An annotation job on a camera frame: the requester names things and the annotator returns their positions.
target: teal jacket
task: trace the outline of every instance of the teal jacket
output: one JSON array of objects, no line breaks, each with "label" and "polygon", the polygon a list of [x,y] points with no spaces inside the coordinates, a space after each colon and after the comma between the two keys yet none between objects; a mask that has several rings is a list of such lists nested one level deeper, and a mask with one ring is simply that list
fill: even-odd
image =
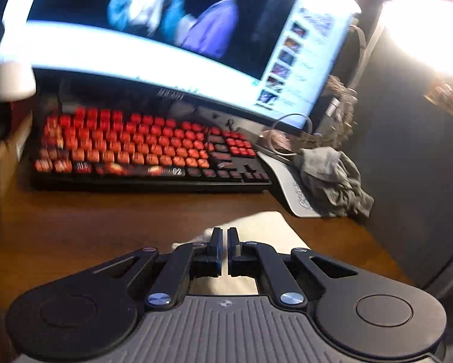
[{"label": "teal jacket", "polygon": [[[131,0],[110,0],[107,8],[109,24],[119,31],[127,30],[129,25],[128,8]],[[184,17],[184,0],[171,0],[167,10],[163,13],[159,23],[160,39],[167,43],[174,43],[179,21]]]}]

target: white round object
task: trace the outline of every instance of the white round object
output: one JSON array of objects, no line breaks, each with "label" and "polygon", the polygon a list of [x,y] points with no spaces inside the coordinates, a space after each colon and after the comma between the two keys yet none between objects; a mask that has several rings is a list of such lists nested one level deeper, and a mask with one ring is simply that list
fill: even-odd
[{"label": "white round object", "polygon": [[17,61],[0,64],[0,102],[23,100],[34,95],[37,85],[31,65]]}]

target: mechanical keyboard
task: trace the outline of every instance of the mechanical keyboard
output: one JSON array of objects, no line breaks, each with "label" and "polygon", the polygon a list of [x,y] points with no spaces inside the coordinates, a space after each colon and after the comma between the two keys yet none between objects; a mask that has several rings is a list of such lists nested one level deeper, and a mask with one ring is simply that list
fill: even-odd
[{"label": "mechanical keyboard", "polygon": [[36,188],[261,192],[271,181],[239,132],[95,108],[46,118]]}]

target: silver screw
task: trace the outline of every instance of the silver screw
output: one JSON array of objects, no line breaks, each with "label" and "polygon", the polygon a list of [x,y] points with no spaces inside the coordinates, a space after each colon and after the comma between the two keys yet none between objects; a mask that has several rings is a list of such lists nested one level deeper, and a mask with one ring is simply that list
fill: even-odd
[{"label": "silver screw", "polygon": [[147,301],[153,306],[164,306],[171,302],[171,296],[162,292],[153,293],[147,297]]},{"label": "silver screw", "polygon": [[282,303],[288,304],[289,306],[293,306],[296,304],[301,304],[304,301],[304,297],[297,292],[285,292],[280,297],[280,301]]}]

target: ribbed gray panel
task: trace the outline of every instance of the ribbed gray panel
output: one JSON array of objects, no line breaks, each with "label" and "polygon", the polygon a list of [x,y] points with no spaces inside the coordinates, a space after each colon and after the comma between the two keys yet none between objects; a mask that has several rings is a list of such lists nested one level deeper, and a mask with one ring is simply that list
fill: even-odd
[{"label": "ribbed gray panel", "polygon": [[[146,315],[129,339],[88,363],[355,363],[326,344],[305,315],[265,296],[187,296]],[[422,363],[434,363],[430,358]],[[21,355],[15,363],[37,363]]]}]

